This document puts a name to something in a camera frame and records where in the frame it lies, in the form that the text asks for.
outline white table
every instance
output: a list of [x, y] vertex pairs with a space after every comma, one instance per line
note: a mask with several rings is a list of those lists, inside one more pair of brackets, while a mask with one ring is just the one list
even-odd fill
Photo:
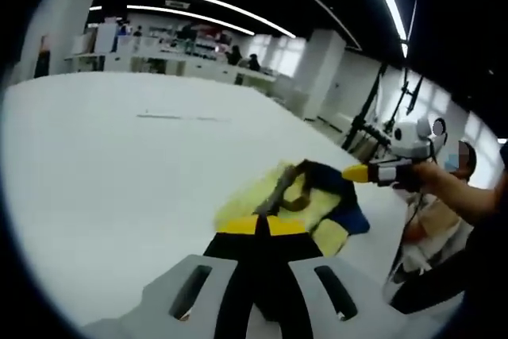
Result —
[[[137, 117], [147, 112], [188, 119]], [[40, 285], [79, 325], [129, 311], [144, 285], [203, 253], [214, 212], [280, 160], [356, 163], [253, 89], [204, 79], [44, 77], [7, 91], [2, 121], [13, 231]], [[357, 193], [371, 231], [339, 256], [381, 285], [405, 205], [387, 188]]]

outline yellow cloth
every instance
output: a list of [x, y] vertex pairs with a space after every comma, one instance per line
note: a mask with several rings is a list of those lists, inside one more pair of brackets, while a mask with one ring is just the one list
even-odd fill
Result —
[[[273, 192], [277, 184], [277, 180], [283, 174], [284, 169], [288, 165], [290, 165], [290, 163], [279, 163], [276, 168], [270, 170], [262, 179], [259, 179], [246, 188], [236, 192], [232, 198], [215, 214], [215, 229], [219, 229], [219, 227], [223, 226], [231, 219], [251, 215]], [[288, 202], [292, 202], [300, 197], [304, 181], [305, 176], [300, 175], [294, 181], [293, 185], [286, 190], [284, 198]], [[313, 189], [310, 192], [310, 204], [307, 208], [300, 210], [299, 212], [291, 212], [280, 208], [279, 217], [298, 219], [305, 226], [305, 229], [310, 231], [319, 224], [321, 219], [323, 219], [323, 217], [327, 215], [327, 213], [330, 212], [340, 200], [341, 197], [339, 195], [332, 195], [324, 191]], [[328, 253], [333, 252], [333, 247], [335, 247], [337, 248], [337, 250], [335, 250], [336, 253], [344, 244], [347, 238], [347, 233], [344, 235], [344, 232], [342, 232], [344, 229], [340, 225], [335, 222], [331, 223], [336, 225], [338, 228], [331, 227], [328, 222], [325, 223], [317, 235], [320, 242], [318, 246], [320, 249], [321, 247], [323, 248], [321, 251], [325, 250]]]
[[333, 257], [341, 250], [348, 239], [348, 231], [336, 222], [326, 218], [314, 230], [312, 238], [323, 256]]

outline black ceiling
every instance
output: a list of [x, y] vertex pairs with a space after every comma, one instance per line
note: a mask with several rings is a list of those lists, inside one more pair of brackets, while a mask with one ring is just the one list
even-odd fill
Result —
[[[255, 33], [277, 31], [258, 21], [220, 6], [196, 0], [189, 12], [200, 13]], [[313, 29], [331, 28], [348, 42], [354, 42], [314, 0], [222, 0], [253, 12], [290, 32], [308, 37]], [[472, 109], [498, 135], [508, 136], [508, 115], [503, 103], [506, 71], [502, 67], [508, 44], [504, 23], [505, 0], [418, 0], [410, 53], [402, 57], [398, 34], [384, 0], [321, 0], [360, 43], [363, 54], [402, 67], [409, 66], [453, 93], [466, 109]], [[395, 0], [406, 28], [415, 0]], [[104, 14], [122, 14], [126, 4], [164, 7], [164, 0], [95, 0]]]

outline white robot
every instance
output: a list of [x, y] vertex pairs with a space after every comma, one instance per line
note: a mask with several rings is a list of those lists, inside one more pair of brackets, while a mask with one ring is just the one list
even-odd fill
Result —
[[436, 160], [436, 155], [446, 144], [448, 133], [443, 118], [438, 118], [430, 128], [426, 117], [414, 121], [400, 121], [394, 125], [389, 152], [395, 159], [376, 160], [346, 168], [342, 175], [356, 183], [377, 183], [388, 186], [402, 180], [411, 164], [424, 160]]

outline white pillar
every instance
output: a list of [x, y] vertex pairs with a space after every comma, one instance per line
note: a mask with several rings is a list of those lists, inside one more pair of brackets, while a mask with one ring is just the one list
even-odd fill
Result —
[[33, 78], [42, 36], [48, 36], [49, 74], [64, 73], [74, 36], [83, 33], [94, 0], [41, 0], [32, 16], [21, 51], [19, 80]]
[[279, 44], [279, 38], [271, 37], [270, 42], [267, 46], [267, 51], [264, 54], [263, 63], [261, 64], [262, 67], [270, 67], [270, 63], [273, 60], [273, 55], [275, 53], [275, 50], [277, 49], [277, 45]]
[[332, 30], [316, 29], [306, 45], [295, 74], [297, 88], [308, 94], [303, 118], [315, 119], [332, 86], [346, 42]]

